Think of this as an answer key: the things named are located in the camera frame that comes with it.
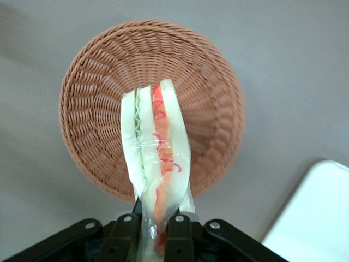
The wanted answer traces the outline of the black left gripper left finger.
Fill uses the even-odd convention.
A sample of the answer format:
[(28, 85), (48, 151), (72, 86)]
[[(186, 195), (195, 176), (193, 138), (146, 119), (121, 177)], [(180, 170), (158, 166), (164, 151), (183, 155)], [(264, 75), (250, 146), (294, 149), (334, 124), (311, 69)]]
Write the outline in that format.
[(95, 261), (136, 261), (142, 218), (142, 202), (137, 200), (131, 213), (125, 213), (107, 226), (109, 232)]

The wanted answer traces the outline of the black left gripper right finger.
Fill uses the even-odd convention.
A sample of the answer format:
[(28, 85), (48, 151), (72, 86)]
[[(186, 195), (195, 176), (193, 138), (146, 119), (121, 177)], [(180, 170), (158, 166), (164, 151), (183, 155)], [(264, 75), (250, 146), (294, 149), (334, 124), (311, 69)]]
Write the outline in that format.
[(195, 261), (191, 220), (184, 214), (172, 216), (167, 224), (164, 262)]

